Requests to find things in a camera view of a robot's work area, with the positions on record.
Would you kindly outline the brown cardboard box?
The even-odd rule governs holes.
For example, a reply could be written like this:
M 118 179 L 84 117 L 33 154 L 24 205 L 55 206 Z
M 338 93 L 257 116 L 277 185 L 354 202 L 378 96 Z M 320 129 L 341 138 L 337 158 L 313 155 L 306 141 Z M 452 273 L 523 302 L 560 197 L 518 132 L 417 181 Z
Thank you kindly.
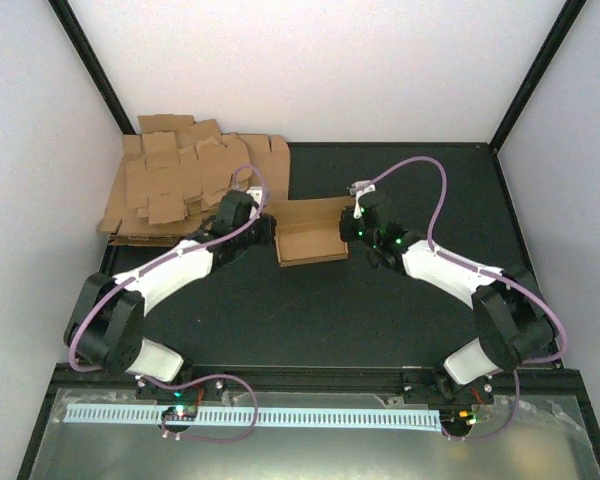
M 272 203 L 275 243 L 281 267 L 346 260 L 348 246 L 340 239 L 341 212 L 351 197 L 286 200 Z

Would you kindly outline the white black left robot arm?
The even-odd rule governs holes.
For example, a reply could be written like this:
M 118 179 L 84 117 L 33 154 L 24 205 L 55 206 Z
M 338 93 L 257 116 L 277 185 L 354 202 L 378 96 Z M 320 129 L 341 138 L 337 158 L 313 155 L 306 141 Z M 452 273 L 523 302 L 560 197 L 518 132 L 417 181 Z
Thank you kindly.
M 113 276 L 89 276 L 64 333 L 71 367 L 151 378 L 171 398 L 187 397 L 195 384 L 193 372 L 183 367 L 183 355 L 144 336 L 145 317 L 249 247 L 272 244 L 275 219 L 263 212 L 267 196 L 262 187 L 231 190 L 214 215 L 165 254 Z

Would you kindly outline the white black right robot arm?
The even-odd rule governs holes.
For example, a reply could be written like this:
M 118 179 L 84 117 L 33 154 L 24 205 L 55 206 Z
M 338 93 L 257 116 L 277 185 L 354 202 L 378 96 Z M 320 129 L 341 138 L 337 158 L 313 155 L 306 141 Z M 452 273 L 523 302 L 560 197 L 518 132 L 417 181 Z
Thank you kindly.
M 473 312 L 476 338 L 446 357 L 434 379 L 447 403 L 459 402 L 481 376 L 514 371 L 555 339 L 557 328 L 528 271 L 485 266 L 430 243 L 401 225 L 382 192 L 358 194 L 344 207 L 339 234 L 346 243 L 362 242 L 373 267 L 424 281 Z

